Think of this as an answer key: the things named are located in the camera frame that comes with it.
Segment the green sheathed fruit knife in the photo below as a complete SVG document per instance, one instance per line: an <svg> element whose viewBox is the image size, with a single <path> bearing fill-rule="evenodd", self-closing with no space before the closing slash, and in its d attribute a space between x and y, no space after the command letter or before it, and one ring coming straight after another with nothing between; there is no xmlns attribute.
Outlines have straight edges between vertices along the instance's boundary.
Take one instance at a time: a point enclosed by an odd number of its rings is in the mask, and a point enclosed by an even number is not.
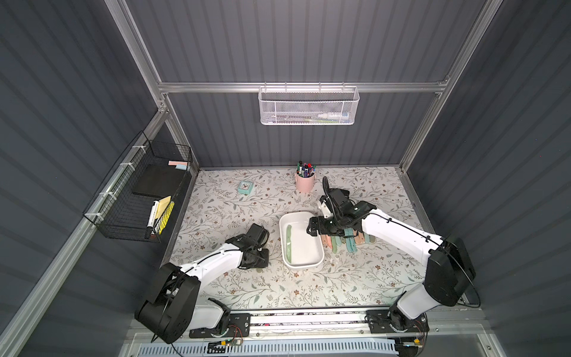
<svg viewBox="0 0 571 357"><path fill-rule="evenodd" d="M286 238L285 238L285 258L288 264L292 263L292 226L288 225L286 228Z"/></svg>

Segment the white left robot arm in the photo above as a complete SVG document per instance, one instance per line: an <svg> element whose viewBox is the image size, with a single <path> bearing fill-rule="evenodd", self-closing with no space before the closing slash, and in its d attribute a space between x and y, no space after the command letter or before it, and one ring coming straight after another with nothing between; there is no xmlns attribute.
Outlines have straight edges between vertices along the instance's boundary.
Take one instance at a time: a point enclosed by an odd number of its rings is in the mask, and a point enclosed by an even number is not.
<svg viewBox="0 0 571 357"><path fill-rule="evenodd" d="M217 250L192 263L164 264L151 279L135 320L168 344L187 330L192 336L224 336L230 329L230 308L200 294L233 269L268 267L268 238L268 230L252 224L246 233L227 239Z"/></svg>

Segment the pink folding fruit knife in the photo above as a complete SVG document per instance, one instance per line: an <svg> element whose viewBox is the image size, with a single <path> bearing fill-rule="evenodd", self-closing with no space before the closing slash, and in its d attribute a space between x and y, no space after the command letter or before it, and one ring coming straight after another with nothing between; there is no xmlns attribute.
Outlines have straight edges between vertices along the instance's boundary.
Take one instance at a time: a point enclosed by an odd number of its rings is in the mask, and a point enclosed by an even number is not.
<svg viewBox="0 0 571 357"><path fill-rule="evenodd" d="M331 239L331 236L325 235L325 236L324 236L324 243L326 244L326 246L327 246L329 249L332 249L332 239Z"/></svg>

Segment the white oval storage box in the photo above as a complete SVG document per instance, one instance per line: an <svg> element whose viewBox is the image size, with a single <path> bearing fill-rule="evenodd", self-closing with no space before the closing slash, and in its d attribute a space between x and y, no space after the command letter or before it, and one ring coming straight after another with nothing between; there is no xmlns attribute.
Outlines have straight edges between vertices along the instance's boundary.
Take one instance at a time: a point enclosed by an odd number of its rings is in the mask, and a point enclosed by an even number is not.
<svg viewBox="0 0 571 357"><path fill-rule="evenodd" d="M324 261L324 247L319 237L306 233L309 219L314 214L308 211L283 215L279 221L282 257L284 264L291 270L317 268ZM286 228L292 226L292 263L286 261Z"/></svg>

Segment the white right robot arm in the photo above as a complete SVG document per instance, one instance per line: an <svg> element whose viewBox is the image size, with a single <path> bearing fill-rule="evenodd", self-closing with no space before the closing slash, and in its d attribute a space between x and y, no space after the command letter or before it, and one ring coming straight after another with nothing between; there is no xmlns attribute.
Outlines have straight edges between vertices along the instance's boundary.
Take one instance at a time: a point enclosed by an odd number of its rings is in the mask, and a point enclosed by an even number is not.
<svg viewBox="0 0 571 357"><path fill-rule="evenodd" d="M396 220L369 202L354 202L348 190L330 187L328 178L323 178L322 186L322 214L310 218L309 235L328 237L332 248L342 242L355 248L358 239L379 238L425 267L423 281L403 292L388 309L387 319L397 333L418 327L419 319L437 306L457 305L474 287L476 272L460 238L445 239Z"/></svg>

